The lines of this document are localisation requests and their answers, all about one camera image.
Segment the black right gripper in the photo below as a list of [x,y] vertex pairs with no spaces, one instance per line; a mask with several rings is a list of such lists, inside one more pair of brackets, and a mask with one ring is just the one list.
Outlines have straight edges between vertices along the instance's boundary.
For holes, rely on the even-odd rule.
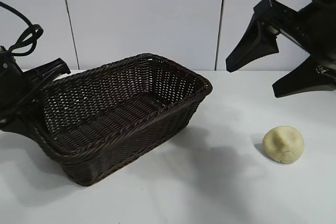
[[261,0],[226,70],[234,72],[259,58],[277,54],[284,35],[313,58],[306,59],[273,85],[277,98],[312,91],[335,91],[335,0],[311,0],[295,11],[276,0]]

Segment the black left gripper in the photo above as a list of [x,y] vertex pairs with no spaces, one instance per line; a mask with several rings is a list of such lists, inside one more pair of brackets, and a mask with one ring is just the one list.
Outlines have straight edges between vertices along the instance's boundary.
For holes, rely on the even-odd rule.
[[60,58],[22,71],[12,53],[1,48],[1,131],[16,133],[35,142],[33,128],[39,117],[17,111],[36,102],[36,92],[63,74],[70,74],[70,69]]

